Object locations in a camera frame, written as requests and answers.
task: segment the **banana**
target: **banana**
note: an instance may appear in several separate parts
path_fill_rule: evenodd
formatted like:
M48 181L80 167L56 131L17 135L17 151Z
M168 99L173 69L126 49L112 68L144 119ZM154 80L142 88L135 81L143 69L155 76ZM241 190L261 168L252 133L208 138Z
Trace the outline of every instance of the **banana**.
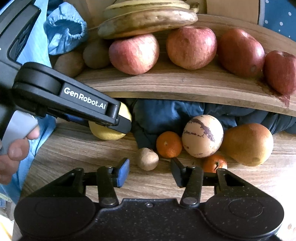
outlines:
M110 19L129 12L154 7L181 7L189 9L190 5L182 0L130 0L108 6L103 11L104 19Z
M193 10L180 7L156 7L129 12L108 19L98 27L103 39L116 39L191 25L198 20Z

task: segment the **red apple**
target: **red apple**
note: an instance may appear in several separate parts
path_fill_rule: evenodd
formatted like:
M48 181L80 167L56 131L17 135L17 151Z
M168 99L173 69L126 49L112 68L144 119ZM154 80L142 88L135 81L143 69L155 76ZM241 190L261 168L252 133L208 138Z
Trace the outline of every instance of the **red apple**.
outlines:
M264 65L262 45L238 28L232 28L222 35L217 54L225 69L241 77L255 77Z
M200 69L215 57L217 40L209 28L186 26L170 32L166 48L175 65L184 69Z
M126 74L143 74L159 56L159 45L153 34L141 34L114 41L109 48L111 63Z
M265 57L263 74L267 83L283 95L296 90L296 57L273 50Z

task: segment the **fingernail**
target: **fingernail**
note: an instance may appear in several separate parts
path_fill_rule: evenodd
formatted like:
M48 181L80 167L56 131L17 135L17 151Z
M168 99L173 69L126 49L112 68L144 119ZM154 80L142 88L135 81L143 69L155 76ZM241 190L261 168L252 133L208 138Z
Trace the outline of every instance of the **fingernail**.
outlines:
M22 149L19 147L11 149L9 156L11 158L20 158L22 156Z

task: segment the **yellow lemon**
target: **yellow lemon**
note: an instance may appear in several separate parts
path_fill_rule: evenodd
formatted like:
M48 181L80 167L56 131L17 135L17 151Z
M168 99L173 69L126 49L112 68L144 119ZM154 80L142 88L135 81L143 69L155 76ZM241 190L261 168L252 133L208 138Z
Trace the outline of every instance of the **yellow lemon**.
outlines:
M124 103L121 103L120 105L119 115L131 121L131 114ZM121 132L109 129L105 126L98 125L91 121L89 121L89 127L91 129L91 132L101 140L106 140L106 141L118 140L125 136L125 134Z

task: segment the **blue polka dot fabric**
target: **blue polka dot fabric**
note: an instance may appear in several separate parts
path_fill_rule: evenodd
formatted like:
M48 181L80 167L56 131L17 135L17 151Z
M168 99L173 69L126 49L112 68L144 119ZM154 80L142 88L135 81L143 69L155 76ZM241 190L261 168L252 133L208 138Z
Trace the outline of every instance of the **blue polka dot fabric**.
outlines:
M296 1L261 0L259 25L296 41Z

